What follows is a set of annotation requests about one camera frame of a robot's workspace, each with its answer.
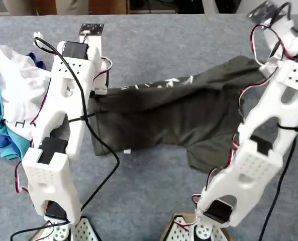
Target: white 3d-printed robot arm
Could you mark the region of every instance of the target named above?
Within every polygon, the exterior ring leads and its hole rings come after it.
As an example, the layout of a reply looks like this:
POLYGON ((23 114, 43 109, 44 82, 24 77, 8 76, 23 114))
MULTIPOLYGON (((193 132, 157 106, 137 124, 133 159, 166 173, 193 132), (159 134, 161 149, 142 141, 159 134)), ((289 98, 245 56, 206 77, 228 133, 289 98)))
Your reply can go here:
MULTIPOLYGON (((101 57, 103 24, 83 24, 78 42, 60 42, 58 52, 63 55, 77 76, 85 96, 91 90, 106 94, 107 69, 101 57)), ((54 55, 47 97, 35 120, 34 148, 29 148, 22 163, 29 182, 29 194, 36 212, 46 219, 68 219, 76 224, 81 217, 81 203, 72 182, 69 161, 76 160, 82 145, 85 122, 69 123, 68 141, 50 138, 53 129, 68 119, 84 115, 80 89, 72 74, 58 55, 54 55)))
MULTIPOLYGON (((240 146, 232 162, 201 193, 196 208, 201 224, 237 226, 259 202, 266 185, 282 168, 283 155, 296 137, 298 127, 298 37, 291 31, 292 27, 292 20, 284 17, 272 26, 289 54, 297 55, 297 58, 281 61, 283 52, 278 50, 274 58, 269 59, 271 64, 278 65, 277 70, 260 67, 265 76, 274 74, 260 101, 238 128, 240 146), (282 103, 281 98, 288 87, 294 89, 295 94, 290 102, 282 103), (256 128, 271 117, 279 118, 281 126, 273 145, 253 135, 256 128)), ((264 34, 272 49, 277 42, 276 36, 269 30, 264 30, 264 34)))

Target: perforated white bracket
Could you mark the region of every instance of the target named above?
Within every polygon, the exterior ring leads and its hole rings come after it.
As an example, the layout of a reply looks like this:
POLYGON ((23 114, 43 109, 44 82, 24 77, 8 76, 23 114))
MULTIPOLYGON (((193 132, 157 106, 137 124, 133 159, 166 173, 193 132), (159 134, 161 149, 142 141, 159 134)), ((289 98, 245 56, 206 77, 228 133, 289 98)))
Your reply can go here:
POLYGON ((280 71, 277 82, 283 83, 290 88, 298 90, 298 63, 292 60, 280 62, 280 71))
POLYGON ((55 227, 53 237, 56 241, 66 241, 69 235, 69 225, 62 225, 55 227))
POLYGON ((217 227, 237 226, 258 203, 265 186, 281 167, 282 155, 273 150, 268 151, 268 156, 259 153, 257 143, 246 140, 237 150, 232 164, 212 179, 207 190, 203 189, 197 204, 197 218, 217 227), (234 199, 226 203, 223 200, 228 196, 234 199), (205 215, 211 204, 219 199, 232 209, 225 223, 205 215))
POLYGON ((48 201, 51 200, 66 211, 71 223, 78 223, 81 203, 72 182, 67 155, 56 152, 46 165, 38 163, 42 152, 41 149, 28 148, 22 161, 37 214, 44 216, 48 201))
MULTIPOLYGON (((182 224, 186 224, 183 217, 177 217, 175 221, 182 224)), ((173 223, 164 241, 228 241, 222 230, 220 228, 216 228, 213 225, 195 224, 190 227, 187 227, 187 229, 189 231, 185 231, 176 223, 173 223)))
MULTIPOLYGON (((239 125, 239 143, 249 139, 271 117, 278 117, 281 126, 298 126, 298 63, 292 60, 279 63, 279 69, 272 76, 258 104, 249 112, 245 122, 239 125), (288 103, 282 103, 281 98, 287 87, 296 92, 288 103)), ((284 155, 296 134, 293 130, 278 129, 273 150, 284 155)))
POLYGON ((93 230, 92 225, 89 223, 87 218, 82 218, 80 222, 74 227, 73 225, 62 225, 54 228, 49 227, 44 229, 40 238, 46 237, 51 233, 50 236, 44 238, 44 241, 66 241, 71 230, 69 241, 98 241, 98 238, 93 230))
MULTIPOLYGON (((95 48, 95 60, 102 64, 99 51, 95 48)), ((83 89, 86 105, 91 91, 94 77, 100 69, 96 69, 92 61, 65 57, 69 66, 74 71, 83 89)), ((50 82, 47 98, 36 119, 36 128, 33 132, 35 147, 39 147, 45 137, 49 137, 53 129, 62 125, 65 114, 68 119, 79 118, 83 115, 81 93, 76 81, 58 56, 54 57, 52 68, 52 80, 50 82)), ((78 120, 69 123, 70 136, 66 147, 69 160, 76 160, 85 131, 85 122, 78 120)))

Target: black cable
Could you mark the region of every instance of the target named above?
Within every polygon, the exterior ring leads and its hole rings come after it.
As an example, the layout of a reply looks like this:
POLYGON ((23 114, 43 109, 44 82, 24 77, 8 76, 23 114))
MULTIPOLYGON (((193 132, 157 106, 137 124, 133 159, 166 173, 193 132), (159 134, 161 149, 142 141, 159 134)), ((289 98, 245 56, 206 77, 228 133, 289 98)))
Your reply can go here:
POLYGON ((113 170, 108 174, 108 176, 104 179, 104 181, 98 186, 98 188, 92 193, 92 195, 89 197, 89 199, 83 204, 81 210, 83 210, 88 203, 94 198, 94 196, 98 193, 98 191, 103 187, 103 185, 110 179, 110 177, 115 173, 115 171, 117 170, 117 168, 120 165, 120 159, 118 157, 118 155, 116 154, 116 152, 109 146, 107 145, 101 138, 99 138, 97 136, 97 134, 94 132, 94 130, 92 129, 91 125, 88 122, 88 117, 87 117, 87 108, 86 108, 86 102, 85 102, 85 96, 84 96, 84 92, 83 92, 83 88, 78 80, 78 78, 76 77, 74 71, 71 69, 71 67, 69 66, 69 64, 67 63, 67 61, 65 60, 65 58, 61 55, 61 53, 59 53, 57 51, 57 49, 52 46, 51 44, 49 44, 47 41, 39 38, 39 37, 35 37, 35 40, 40 41, 41 43, 43 43, 45 46, 47 46, 49 49, 51 49, 52 51, 55 52, 55 54, 61 59, 61 61, 65 64, 65 66, 67 67, 67 69, 69 70, 69 72, 71 73, 71 75, 73 76, 74 80, 76 81, 76 84, 80 90, 81 93, 81 99, 82 99, 82 107, 83 107, 83 116, 80 117, 81 120, 85 121, 85 124, 87 126, 87 128, 89 129, 89 131, 91 132, 91 134, 98 140, 98 142, 100 142, 104 147, 106 147, 112 154, 113 156, 116 158, 117 163, 115 165, 115 167, 113 168, 113 170))
POLYGON ((41 230, 41 229, 45 229, 45 228, 49 228, 49 227, 62 226, 62 225, 66 225, 66 224, 69 224, 69 221, 65 221, 65 222, 61 222, 61 223, 55 223, 55 224, 51 224, 51 225, 47 225, 47 226, 40 226, 40 227, 35 227, 35 228, 29 228, 29 229, 21 230, 21 231, 18 231, 16 233, 13 233, 10 236, 10 241, 13 241, 14 240, 14 237, 16 235, 21 234, 21 233, 37 231, 37 230, 41 230))
MULTIPOLYGON (((284 8, 286 8, 286 7, 288 7, 288 9, 287 9, 287 19, 290 20, 291 3, 290 3, 290 2, 285 2, 282 6, 280 6, 280 7, 277 9, 277 12, 273 15, 273 17, 272 17, 272 19, 271 19, 271 21, 270 21, 270 24, 269 24, 270 27, 274 24, 274 22, 275 22, 276 18, 278 17, 279 13, 280 13, 284 8)), ((295 33, 298 34, 298 29, 297 29, 296 27, 292 27, 292 30, 293 30, 295 33)))
POLYGON ((43 51, 45 51, 45 52, 47 52, 47 53, 55 54, 54 51, 51 51, 51 50, 49 50, 49 49, 45 49, 44 47, 40 47, 40 46, 38 45, 38 43, 37 43, 37 39, 39 39, 39 37, 35 37, 35 38, 34 38, 34 43, 35 43, 35 45, 37 46, 37 48, 39 48, 39 49, 41 49, 41 50, 43 50, 43 51))
MULTIPOLYGON (((298 127, 294 127, 292 128, 294 129, 294 131, 298 131, 298 127)), ((280 193, 280 188, 281 188, 281 184, 283 182, 283 179, 284 179, 284 176, 288 170, 288 167, 289 167, 289 164, 290 164, 290 160, 294 154, 294 150, 295 150, 295 147, 296 147, 296 141, 297 141, 297 137, 294 138, 293 142, 292 142, 292 145, 291 145, 291 149, 290 149, 290 152, 289 152, 289 155, 288 155, 288 158, 286 160, 286 164, 285 164, 285 167, 284 167, 284 170, 279 178, 279 181, 278 181, 278 185, 277 185, 277 191, 276 191, 276 194, 275 194, 275 197, 274 197, 274 200, 270 206, 270 209, 268 211, 268 214, 266 216, 266 219, 265 219, 265 222, 264 222, 264 225, 263 225, 263 228, 261 230, 261 233, 260 233, 260 236, 259 236, 259 240, 258 241, 262 241, 263 240, 263 236, 265 234, 265 230, 266 230, 266 227, 267 227, 267 224, 268 224, 268 221, 269 221, 269 218, 275 208, 275 205, 276 205, 276 202, 277 202, 277 199, 278 199, 278 196, 279 196, 279 193, 280 193)))

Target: pile of clothes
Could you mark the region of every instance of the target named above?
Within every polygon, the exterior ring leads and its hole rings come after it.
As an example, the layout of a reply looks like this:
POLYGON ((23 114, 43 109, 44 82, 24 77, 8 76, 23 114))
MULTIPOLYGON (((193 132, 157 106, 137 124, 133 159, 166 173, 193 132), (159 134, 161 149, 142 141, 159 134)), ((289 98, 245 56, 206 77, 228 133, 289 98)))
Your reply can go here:
POLYGON ((34 53, 22 55, 0 45, 0 157, 25 155, 50 76, 34 53))

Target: white plastic part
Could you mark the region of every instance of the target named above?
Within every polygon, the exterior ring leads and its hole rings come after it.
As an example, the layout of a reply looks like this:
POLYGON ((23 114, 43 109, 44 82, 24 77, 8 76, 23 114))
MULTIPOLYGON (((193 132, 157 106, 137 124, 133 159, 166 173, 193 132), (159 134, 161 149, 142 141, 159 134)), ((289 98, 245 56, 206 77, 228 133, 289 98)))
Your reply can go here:
MULTIPOLYGON (((39 38, 41 38, 41 39, 43 39, 43 35, 42 35, 42 33, 41 32, 34 32, 34 38, 35 37, 39 37, 39 38)), ((39 41, 37 41, 37 43, 38 43, 38 46, 40 47, 40 48, 42 48, 42 47, 44 47, 44 44, 43 43, 41 43, 41 42, 39 42, 39 41)))
POLYGON ((268 155, 259 153, 256 142, 250 138, 256 128, 272 117, 279 118, 283 127, 298 127, 298 63, 292 60, 278 63, 278 69, 260 101, 238 127, 240 147, 232 164, 212 179, 207 190, 203 189, 196 209, 196 216, 202 222, 211 222, 217 227, 237 226, 258 203, 265 186, 282 167, 282 156, 297 135, 295 130, 279 128, 268 155), (288 87, 295 93, 288 103, 282 103, 288 87), (224 197, 236 199, 231 205, 233 209, 229 221, 219 223, 205 216, 204 212, 212 202, 223 201, 224 197))
POLYGON ((123 153, 124 153, 124 154, 131 154, 131 149, 125 149, 125 150, 123 151, 123 153))
POLYGON ((82 218, 80 222, 75 225, 62 225, 55 227, 54 231, 52 232, 53 228, 49 227, 44 229, 40 238, 46 237, 51 232, 52 234, 43 239, 44 241, 66 241, 69 236, 69 230, 71 229, 71 236, 69 241, 98 241, 97 236, 93 230, 92 225, 89 223, 87 218, 82 218))
MULTIPOLYGON (((291 31, 293 26, 293 20, 288 20, 287 17, 284 17, 274 23, 271 27, 279 35, 286 47, 290 46, 292 41, 295 39, 295 35, 291 31)), ((276 35, 273 33, 273 31, 265 29, 264 36, 269 48, 272 50, 278 41, 276 35)))
POLYGON ((71 241, 98 241, 92 225, 87 218, 82 218, 73 230, 74 239, 71 241))
POLYGON ((282 167, 282 155, 269 150, 268 156, 257 152, 257 143, 247 139, 238 148, 233 163, 216 175, 208 189, 203 189, 196 215, 218 227, 237 226, 258 203, 265 186, 282 167), (204 215, 214 200, 225 196, 236 198, 230 220, 219 224, 204 215))
MULTIPOLYGON (((254 133, 257 127, 271 117, 278 117, 279 124, 285 127, 298 126, 298 64, 285 60, 279 64, 279 69, 273 75, 258 104, 249 112, 245 123, 238 127, 239 142, 244 143, 254 133), (293 98, 288 103, 282 103, 281 98, 287 87, 296 89, 293 98)), ((297 132, 278 129, 277 138, 273 144, 275 152, 284 155, 297 132)))
MULTIPOLYGON (((175 221, 186 224, 183 217, 177 217, 175 221)), ((194 232, 202 240, 211 238, 211 241, 228 241, 222 230, 213 225, 195 224, 186 228, 189 231, 173 223, 164 241, 194 241, 194 232)))
POLYGON ((55 153, 49 165, 38 163, 41 149, 29 148, 23 158, 28 189, 38 215, 44 216, 49 200, 57 202, 71 223, 78 223, 81 204, 72 182, 68 156, 55 153))
MULTIPOLYGON (((97 59, 102 64, 100 53, 97 50, 92 59, 97 59)), ((99 73, 100 69, 95 67, 95 63, 89 60, 75 59, 65 57, 70 67, 78 78, 85 96, 86 106, 91 91, 94 77, 99 73)), ((71 73, 67 70, 64 63, 58 56, 54 57, 52 67, 52 80, 49 86, 46 101, 36 119, 36 128, 33 133, 33 142, 35 147, 39 147, 45 137, 49 137, 50 133, 56 127, 62 125, 65 114, 68 119, 79 118, 83 115, 82 101, 80 90, 73 79, 71 73)), ((80 153, 80 148, 85 131, 85 122, 78 120, 69 124, 71 130, 66 147, 66 154, 69 160, 76 160, 80 153)))
POLYGON ((195 234, 202 240, 208 240, 213 235, 213 226, 211 224, 196 225, 195 234))
MULTIPOLYGON (((79 41, 83 42, 85 36, 79 36, 79 41)), ((97 56, 95 55, 95 46, 97 47, 97 49, 100 52, 100 56, 102 56, 102 40, 100 36, 87 36, 85 39, 85 43, 89 45, 89 48, 87 50, 87 55, 88 56, 97 56)), ((101 71, 104 71, 107 69, 107 64, 105 63, 105 61, 102 61, 101 58, 99 59, 94 59, 93 62, 97 65, 95 65, 95 67, 97 69, 100 69, 101 71)), ((101 74, 100 76, 98 76, 95 81, 93 82, 92 85, 92 90, 95 91, 95 94, 97 95, 106 95, 108 93, 108 87, 106 86, 106 82, 107 82, 107 74, 101 74)))

